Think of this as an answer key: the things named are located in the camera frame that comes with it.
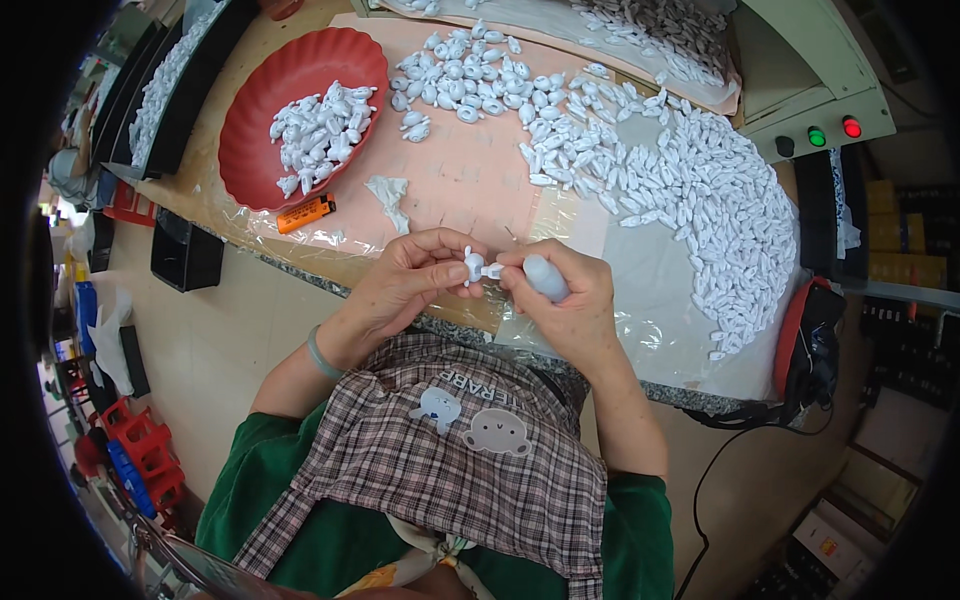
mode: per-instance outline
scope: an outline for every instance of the cartoon bear print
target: cartoon bear print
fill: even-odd
[[[443,435],[450,424],[460,417],[460,401],[440,388],[430,387],[420,395],[420,408],[411,410],[410,419],[419,419],[424,415],[437,421],[437,433]]]
[[[463,435],[467,447],[474,451],[486,449],[514,456],[530,453],[527,426],[517,415],[499,408],[488,408],[474,415],[470,429]]]

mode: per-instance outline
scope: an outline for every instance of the green button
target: green button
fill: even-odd
[[[806,131],[806,136],[809,138],[810,143],[816,146],[817,148],[823,148],[827,145],[827,137],[823,132],[818,130],[815,127],[811,127]]]

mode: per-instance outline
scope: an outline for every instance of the orange lighter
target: orange lighter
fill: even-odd
[[[333,194],[321,194],[309,202],[299,204],[278,214],[276,216],[276,230],[280,233],[289,233],[336,211],[337,205],[333,202]]]

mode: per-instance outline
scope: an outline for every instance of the plaid apron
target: plaid apron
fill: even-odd
[[[330,498],[543,564],[568,597],[601,598],[607,472],[579,441],[586,393],[433,334],[395,336],[337,384],[233,562],[266,578]]]

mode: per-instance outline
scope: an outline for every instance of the black button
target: black button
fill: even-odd
[[[778,135],[774,142],[777,144],[777,154],[784,158],[790,158],[793,155],[793,140],[786,135]]]

